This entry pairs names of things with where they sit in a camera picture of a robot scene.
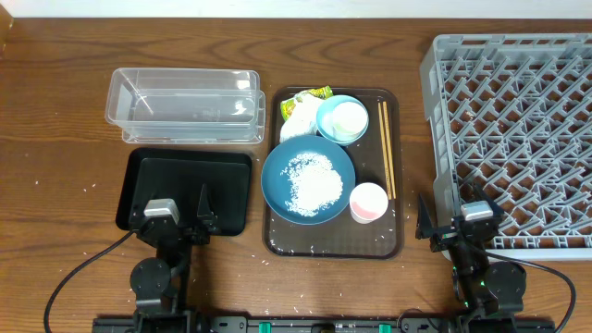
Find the pink cup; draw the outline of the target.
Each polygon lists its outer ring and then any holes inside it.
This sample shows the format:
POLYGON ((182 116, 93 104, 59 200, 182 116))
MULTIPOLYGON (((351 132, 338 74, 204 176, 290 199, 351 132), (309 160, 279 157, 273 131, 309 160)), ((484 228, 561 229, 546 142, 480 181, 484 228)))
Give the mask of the pink cup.
POLYGON ((354 221, 360 224, 369 224, 387 212, 388 194, 375 183, 362 183, 352 190, 349 206, 354 221))

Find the white cup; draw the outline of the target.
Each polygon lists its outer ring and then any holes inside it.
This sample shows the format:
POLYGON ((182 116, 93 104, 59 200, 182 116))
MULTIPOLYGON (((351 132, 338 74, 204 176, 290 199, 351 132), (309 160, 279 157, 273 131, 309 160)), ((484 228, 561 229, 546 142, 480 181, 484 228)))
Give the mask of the white cup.
POLYGON ((334 137, 340 142, 357 138, 367 125, 365 108, 354 102, 337 105, 332 112, 334 137))

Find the white tissue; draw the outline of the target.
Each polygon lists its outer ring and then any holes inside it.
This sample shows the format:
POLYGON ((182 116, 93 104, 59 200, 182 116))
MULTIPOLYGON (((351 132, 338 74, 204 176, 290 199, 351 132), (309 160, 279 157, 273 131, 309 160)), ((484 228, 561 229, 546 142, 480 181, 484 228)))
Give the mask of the white tissue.
POLYGON ((324 100, 309 96, 304 98, 303 103, 296 104, 291 117, 280 129, 279 142, 302 135, 315 135, 318 130, 316 116, 322 103, 324 100))

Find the green yellow snack wrapper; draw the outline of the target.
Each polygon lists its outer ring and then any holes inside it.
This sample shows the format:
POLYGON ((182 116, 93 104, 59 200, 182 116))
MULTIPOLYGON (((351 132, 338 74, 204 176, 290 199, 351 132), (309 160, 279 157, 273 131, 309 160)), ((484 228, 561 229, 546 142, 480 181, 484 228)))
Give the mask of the green yellow snack wrapper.
POLYGON ((333 95, 334 93, 329 86, 297 92, 293 97, 280 103, 281 116, 284 120, 288 120, 291 117, 296 104, 303 103, 305 97, 312 96, 320 100, 326 100, 333 95))

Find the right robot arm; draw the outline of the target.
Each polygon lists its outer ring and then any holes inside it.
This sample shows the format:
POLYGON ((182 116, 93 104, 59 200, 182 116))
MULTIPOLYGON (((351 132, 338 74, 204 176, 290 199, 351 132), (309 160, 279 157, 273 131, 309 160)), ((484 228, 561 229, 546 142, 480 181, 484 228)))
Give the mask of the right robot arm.
POLYGON ((419 198, 415 237, 430 240, 430 250, 447 252, 453 263, 453 287, 466 311, 456 316, 452 331, 516 332, 514 315, 524 309, 526 272, 509 261, 489 262, 485 244, 497 235, 503 210, 481 191, 476 197, 450 225, 438 228, 419 198))

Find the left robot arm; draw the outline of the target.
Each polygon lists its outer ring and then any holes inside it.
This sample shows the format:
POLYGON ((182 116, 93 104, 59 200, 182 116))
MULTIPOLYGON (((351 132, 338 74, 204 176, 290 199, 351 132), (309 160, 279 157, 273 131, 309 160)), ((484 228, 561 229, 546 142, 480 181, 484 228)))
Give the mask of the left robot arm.
POLYGON ((206 245, 218 230, 210 204, 210 190, 203 185, 190 222, 180 220, 174 200, 152 199, 130 230, 140 241, 156 249, 156 256, 141 260, 130 273, 136 295, 136 311, 129 332, 195 332, 212 330, 211 321, 186 308, 191 248, 206 245))

